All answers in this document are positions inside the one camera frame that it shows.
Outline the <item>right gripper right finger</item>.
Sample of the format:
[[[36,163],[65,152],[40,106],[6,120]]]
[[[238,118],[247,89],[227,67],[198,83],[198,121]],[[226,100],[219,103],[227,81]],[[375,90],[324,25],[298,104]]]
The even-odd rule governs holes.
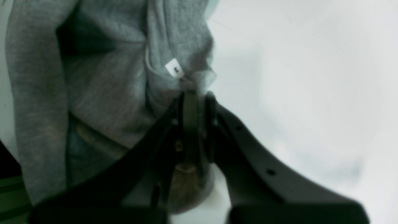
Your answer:
[[[297,173],[244,123],[205,96],[206,155],[225,176],[227,224],[368,224],[363,206]]]

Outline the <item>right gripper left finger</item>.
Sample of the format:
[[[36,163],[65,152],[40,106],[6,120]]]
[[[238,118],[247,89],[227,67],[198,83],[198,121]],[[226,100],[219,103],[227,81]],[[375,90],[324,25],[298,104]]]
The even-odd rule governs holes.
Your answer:
[[[144,138],[101,174],[35,206],[29,224],[170,224],[176,170],[189,189],[203,176],[198,95],[186,91]]]

